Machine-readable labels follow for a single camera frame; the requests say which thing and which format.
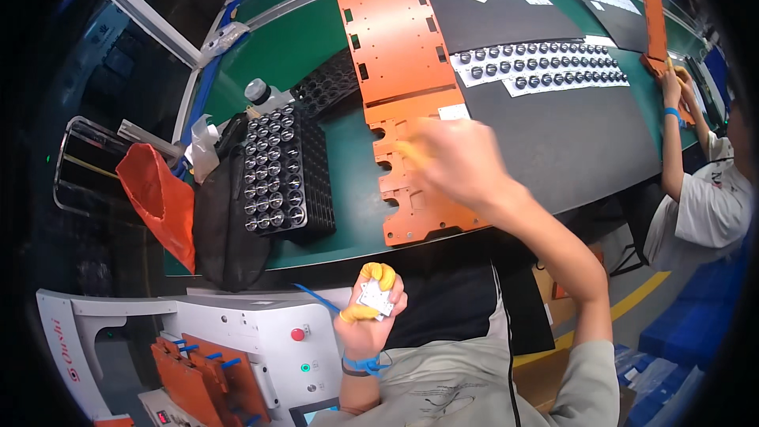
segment black bag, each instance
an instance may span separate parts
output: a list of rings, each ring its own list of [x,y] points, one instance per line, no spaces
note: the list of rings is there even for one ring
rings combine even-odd
[[[245,230],[244,161],[242,146],[234,146],[195,191],[195,271],[229,292],[255,283],[271,251],[269,238]]]

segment machine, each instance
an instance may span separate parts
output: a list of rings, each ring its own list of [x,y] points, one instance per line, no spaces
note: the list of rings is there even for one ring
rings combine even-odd
[[[319,295],[343,309],[351,289]],[[180,297],[111,299],[41,289],[37,305],[59,372],[96,425],[125,412],[111,412],[101,394],[95,337],[130,316],[158,316],[163,325],[150,346],[163,388],[138,394],[155,425],[301,427],[319,410],[338,408],[342,346],[332,313],[306,293],[188,289]]]

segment red emergency stop button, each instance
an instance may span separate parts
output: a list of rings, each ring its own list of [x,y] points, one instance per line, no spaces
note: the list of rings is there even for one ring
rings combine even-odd
[[[295,341],[303,341],[303,339],[306,337],[306,334],[300,328],[293,328],[290,332],[290,336]]]

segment red plastic bag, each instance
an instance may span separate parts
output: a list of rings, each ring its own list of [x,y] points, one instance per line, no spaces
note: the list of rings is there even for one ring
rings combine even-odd
[[[132,144],[116,166],[116,174],[129,201],[158,242],[195,274],[193,189],[172,175],[163,157],[150,144]]]

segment person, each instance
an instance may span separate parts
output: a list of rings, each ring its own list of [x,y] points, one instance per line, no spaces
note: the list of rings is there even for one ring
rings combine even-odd
[[[752,214],[750,128],[742,103],[733,99],[727,137],[717,138],[697,103],[693,79],[672,66],[661,78],[664,129],[661,182],[647,182],[619,195],[641,262],[655,270],[695,267],[740,245]],[[708,163],[683,171],[677,104],[684,98]]]
[[[419,139],[430,155],[415,172],[419,185],[447,194],[519,238],[545,261],[546,270],[574,300],[574,344],[555,405],[543,415],[519,396],[512,382],[508,339],[490,331],[469,340],[437,340],[383,352],[408,296],[400,276],[391,277],[392,268],[376,264],[362,269],[346,311],[334,321],[345,345],[339,411],[317,413],[310,427],[617,425],[619,385],[606,272],[600,262],[508,175],[491,128],[471,120],[425,121]],[[459,183],[450,185],[451,181]],[[384,279],[381,288],[392,288],[390,301],[397,303],[382,321],[361,319],[376,311],[357,313],[366,307],[355,305],[372,271],[374,278]],[[498,320],[508,325],[501,299],[491,325]]]

